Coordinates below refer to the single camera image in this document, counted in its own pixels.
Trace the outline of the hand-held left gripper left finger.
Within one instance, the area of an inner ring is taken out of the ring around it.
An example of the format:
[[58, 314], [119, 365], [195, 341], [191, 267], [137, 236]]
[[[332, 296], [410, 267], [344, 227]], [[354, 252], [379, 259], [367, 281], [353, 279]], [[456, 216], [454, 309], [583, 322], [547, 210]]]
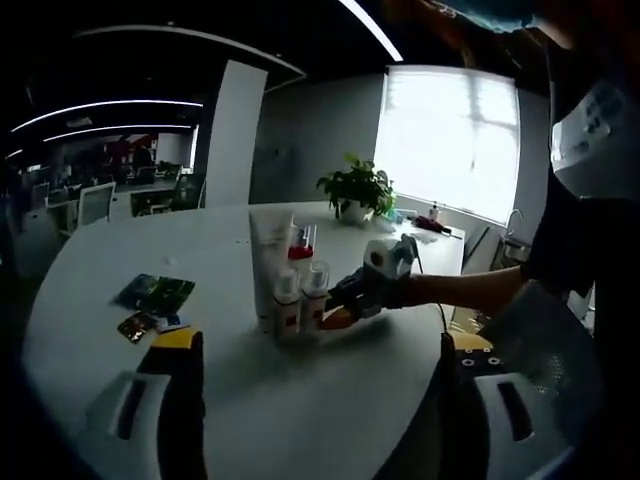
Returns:
[[84, 459], [102, 479], [205, 479], [203, 335], [156, 338], [86, 410]]

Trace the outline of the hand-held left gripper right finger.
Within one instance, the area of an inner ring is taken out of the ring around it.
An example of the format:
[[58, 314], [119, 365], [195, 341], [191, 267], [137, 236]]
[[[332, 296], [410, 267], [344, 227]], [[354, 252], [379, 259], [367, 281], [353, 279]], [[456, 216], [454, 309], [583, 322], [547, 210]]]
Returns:
[[571, 453], [546, 398], [483, 338], [441, 335], [441, 479], [544, 479]]

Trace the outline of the person's right hand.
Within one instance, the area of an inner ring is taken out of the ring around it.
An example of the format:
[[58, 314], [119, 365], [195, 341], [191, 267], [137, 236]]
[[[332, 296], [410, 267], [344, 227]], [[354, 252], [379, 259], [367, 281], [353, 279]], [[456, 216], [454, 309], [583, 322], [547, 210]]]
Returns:
[[387, 284], [382, 306], [387, 310], [399, 310], [428, 302], [428, 277], [411, 274]]

